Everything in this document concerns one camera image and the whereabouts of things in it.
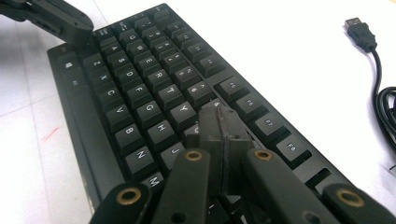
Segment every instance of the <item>keyboard frame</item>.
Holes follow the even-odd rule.
[[[294,134],[297,136],[306,146],[306,148],[310,151],[311,157],[298,165],[296,168],[294,168],[292,171],[297,175],[297,177],[303,182],[315,185],[315,186],[320,186],[320,189],[322,189],[324,186],[327,186],[332,183],[347,183],[351,184],[349,180],[341,173],[339,172],[321,153],[296,129],[292,126],[291,123],[289,123],[286,118],[284,118],[258,91],[254,89],[252,85],[250,85],[227,61],[221,57],[206,41],[204,41],[199,34],[197,34],[186,22],[184,22],[177,14],[175,11],[173,11],[172,8],[170,8],[166,4],[161,4],[160,6],[166,6],[168,7],[169,13],[172,14],[172,17],[175,17],[177,20],[181,21],[182,23],[185,24],[187,29],[192,32],[200,42],[204,43],[207,45],[209,50],[211,51],[212,55],[219,56],[221,59],[223,59],[223,65],[225,66],[225,69],[218,72],[212,77],[204,77],[198,69],[195,68],[195,65],[190,62],[188,58],[184,55],[181,49],[179,49],[176,45],[175,48],[177,49],[178,52],[182,54],[182,56],[186,59],[189,65],[195,68],[196,72],[199,74],[200,78],[211,88],[211,90],[216,94],[216,96],[221,100],[221,102],[224,105],[229,106],[222,97],[219,95],[218,91],[215,89],[215,85],[219,84],[221,81],[229,78],[229,77],[237,77],[239,78],[240,81],[242,81],[245,86],[247,87],[248,91],[255,94],[256,97],[260,99],[262,104],[264,105],[265,108],[271,113],[273,113],[277,118],[280,119],[280,121],[283,123],[283,125],[289,130],[290,133]],[[165,25],[165,19],[159,19],[158,21],[155,21],[157,27],[160,30],[163,30],[163,27]],[[95,185],[95,180],[92,178],[92,168],[89,164],[89,161],[87,159],[87,155],[85,152],[85,148],[82,144],[82,140],[79,133],[78,125],[75,120],[75,116],[73,114],[73,111],[71,109],[71,104],[69,102],[69,96],[68,92],[66,91],[64,87],[64,80],[62,78],[62,73],[61,73],[61,68],[57,62],[57,54],[56,54],[56,49],[59,48],[60,46],[57,46],[55,48],[49,49],[48,50],[48,56],[49,56],[49,62],[50,66],[52,69],[52,73],[54,75],[54,79],[56,82],[56,86],[59,92],[59,97],[62,102],[62,107],[64,110],[64,116],[66,119],[67,127],[69,129],[70,137],[73,142],[73,148],[76,153],[76,158],[78,160],[78,166],[82,175],[83,183],[87,191],[87,195],[90,201],[90,205],[92,209],[94,210],[99,202],[102,199],[102,196],[98,192],[98,188]],[[103,122],[102,126],[104,129],[106,128],[106,124]],[[259,139],[258,137],[254,134],[253,131],[249,129],[249,127],[245,124],[245,129],[247,130],[248,134],[256,140],[257,144],[259,147],[267,148]],[[326,172],[326,175],[322,175],[322,171],[328,171]]]

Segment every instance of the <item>keycap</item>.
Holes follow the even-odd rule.
[[[253,93],[233,102],[231,107],[238,112],[244,122],[257,118],[267,110]]]
[[[198,115],[189,102],[185,102],[171,109],[167,117],[176,132],[183,131],[198,121]]]
[[[191,66],[178,70],[171,75],[171,78],[181,90],[185,90],[193,84],[201,81],[201,78]]]
[[[225,66],[221,63],[220,59],[216,55],[210,55],[200,60],[196,67],[204,75],[204,77],[211,77],[217,72],[225,69]]]
[[[131,124],[115,134],[120,155],[125,157],[145,144],[145,139],[136,127]]]
[[[155,101],[140,106],[134,113],[137,123],[143,130],[146,130],[164,119],[164,114]]]
[[[177,140],[177,136],[167,120],[164,120],[147,131],[148,142],[155,152],[167,148]]]
[[[132,110],[151,101],[152,95],[145,84],[140,84],[126,92]]]
[[[167,171],[167,174],[172,170],[173,164],[175,162],[178,153],[183,150],[185,150],[183,145],[181,143],[176,143],[161,153],[163,168],[165,171]]]
[[[107,126],[115,133],[128,124],[134,122],[126,105],[120,105],[106,113]]]
[[[157,92],[155,98],[158,100],[163,111],[172,109],[185,101],[183,94],[175,84]]]
[[[203,81],[186,89],[186,97],[191,105],[196,108],[209,102],[215,97],[215,93]]]
[[[222,81],[216,86],[216,90],[227,103],[231,103],[248,93],[248,89],[237,77],[230,77]]]
[[[282,122],[271,112],[252,121],[249,127],[267,146],[287,131]]]
[[[281,142],[274,145],[274,147],[270,148],[280,152],[280,156],[291,169],[301,164],[303,160],[307,159],[310,155],[306,146],[294,134],[289,135]]]
[[[142,179],[157,168],[157,164],[147,147],[139,148],[125,157],[125,160],[134,180]]]
[[[168,87],[172,85],[172,80],[168,76],[168,74],[161,69],[160,71],[157,71],[151,75],[148,75],[145,78],[148,88],[151,90],[151,92],[156,93],[157,91],[162,90],[165,87]]]

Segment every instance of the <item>robotic arm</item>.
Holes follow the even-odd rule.
[[[0,14],[31,21],[76,47],[84,46],[93,30],[90,18],[63,0],[0,0]]]

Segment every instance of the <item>black mechanical part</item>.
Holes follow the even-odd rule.
[[[210,155],[201,149],[178,154],[152,224],[206,224],[209,163]]]
[[[251,149],[242,166],[254,194],[275,223],[340,223],[274,152]]]
[[[151,193],[141,183],[127,182],[116,186],[96,209],[91,224],[140,224]]]
[[[343,223],[396,223],[390,211],[353,186],[332,184],[324,189],[322,198]]]
[[[63,0],[0,0],[0,14],[34,25],[65,42],[82,47],[91,37],[93,23]]]

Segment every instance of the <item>black keycap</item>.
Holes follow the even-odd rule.
[[[170,25],[167,25],[164,29],[165,33],[169,35],[172,39],[177,35],[183,34],[187,31],[187,28],[180,21],[174,22]]]
[[[162,31],[155,29],[147,32],[147,34],[144,37],[144,40],[149,48],[153,48],[154,46],[159,45],[162,42],[166,41],[166,38]]]
[[[145,140],[135,124],[131,124],[115,134],[120,148],[120,155],[125,157],[131,152],[141,148]]]
[[[107,126],[112,133],[118,132],[122,128],[125,128],[134,122],[134,119],[132,118],[126,105],[120,105],[108,111],[106,113],[106,117]]]
[[[157,168],[147,147],[139,148],[125,158],[134,180],[140,180]]]
[[[92,56],[84,59],[82,63],[84,64],[84,68],[87,72],[106,66],[102,55],[99,53],[93,54]]]
[[[185,90],[193,84],[201,81],[201,78],[195,70],[191,68],[191,66],[178,70],[171,75],[171,78],[181,90]]]
[[[153,98],[145,84],[140,84],[126,92],[131,109],[134,110],[141,105],[150,102]]]
[[[129,23],[128,20],[123,20],[123,21],[114,22],[111,25],[111,28],[113,29],[117,37],[120,37],[120,34],[132,29],[132,24]]]
[[[267,113],[251,122],[249,127],[267,146],[287,130],[282,122],[272,113]]]
[[[215,93],[203,81],[186,89],[186,97],[190,104],[197,108],[215,97]]]
[[[107,45],[105,48],[103,48],[102,52],[103,52],[105,58],[107,59],[107,61],[109,61],[108,57],[110,55],[117,53],[121,50],[122,50],[122,47],[120,46],[119,42],[114,42],[112,44]]]
[[[230,77],[221,82],[216,86],[216,90],[227,103],[231,103],[248,94],[248,89],[237,77]]]
[[[205,104],[202,106],[202,108],[208,107],[208,106],[219,106],[219,105],[224,105],[219,98],[213,99],[209,101],[209,103]]]
[[[178,153],[183,150],[185,150],[183,145],[181,145],[181,143],[176,143],[161,153],[161,159],[163,160],[163,169],[166,171],[167,174],[169,174],[169,171],[172,170]]]
[[[162,68],[158,63],[157,59],[151,55],[139,61],[136,65],[136,69],[141,74],[142,77],[146,77],[158,70],[161,70]]]
[[[139,39],[140,36],[137,34],[137,32],[134,29],[125,31],[120,34],[120,42],[125,48],[128,44],[133,43]]]
[[[267,110],[253,93],[233,102],[231,107],[238,112],[244,122],[257,118]]]
[[[126,56],[126,53],[122,50],[110,55],[108,57],[108,63],[111,70],[114,71],[117,68],[123,67],[124,65],[131,63],[131,61],[129,61],[128,56]]]
[[[142,184],[146,185],[151,193],[155,193],[163,188],[165,182],[163,181],[163,175],[160,172],[149,176],[145,180],[141,181]]]
[[[171,78],[163,69],[147,76],[145,80],[148,84],[148,88],[153,93],[173,84]]]
[[[164,119],[163,112],[155,101],[140,106],[135,111],[136,121],[141,129],[146,130]]]
[[[175,44],[182,50],[198,43],[198,39],[191,32],[177,35],[175,38],[173,38],[173,40],[175,41]]]
[[[190,61],[192,61],[193,63],[197,63],[201,59],[211,54],[210,51],[207,49],[206,45],[202,42],[189,46],[188,48],[184,49],[183,52],[186,54],[187,58],[189,58]]]
[[[126,92],[143,82],[142,78],[140,78],[136,70],[134,70],[134,66],[131,63],[116,69],[114,76],[116,77],[123,92]]]
[[[175,84],[157,92],[156,99],[163,111],[168,111],[185,101],[183,94]]]
[[[194,124],[192,127],[182,132],[181,138],[183,139],[186,148],[199,147],[200,138],[198,124]]]
[[[189,64],[184,60],[180,53],[174,53],[161,61],[163,68],[169,73],[173,74],[176,71],[188,66]]]
[[[196,67],[204,75],[204,77],[211,77],[217,72],[223,70],[225,66],[221,63],[221,59],[216,55],[210,55],[200,60]]]
[[[148,129],[148,141],[155,152],[167,148],[177,140],[177,136],[167,120]]]
[[[103,112],[107,112],[110,109],[124,104],[120,92],[117,88],[110,88],[99,95],[99,101],[102,104]]]
[[[276,144],[274,150],[281,153],[280,156],[291,169],[297,167],[310,156],[306,146],[294,134]]]
[[[171,109],[167,116],[172,124],[172,127],[177,132],[183,131],[198,121],[198,115],[189,104],[185,102],[177,107]]]
[[[164,6],[157,6],[152,8],[148,14],[154,19],[154,20],[158,20],[160,18],[166,17],[169,15],[169,10],[168,8],[164,7]]]
[[[152,49],[152,53],[154,54],[154,56],[158,59],[158,60],[162,60],[165,57],[176,53],[176,49],[174,48],[173,44],[170,41],[164,41],[161,44],[155,46]]]
[[[108,72],[104,73],[96,73],[97,76],[92,75],[91,77],[91,83],[95,88],[98,88],[102,85],[107,84],[108,82],[113,81],[113,78]]]
[[[101,48],[117,41],[116,37],[114,36],[109,26],[94,31],[94,34]]]

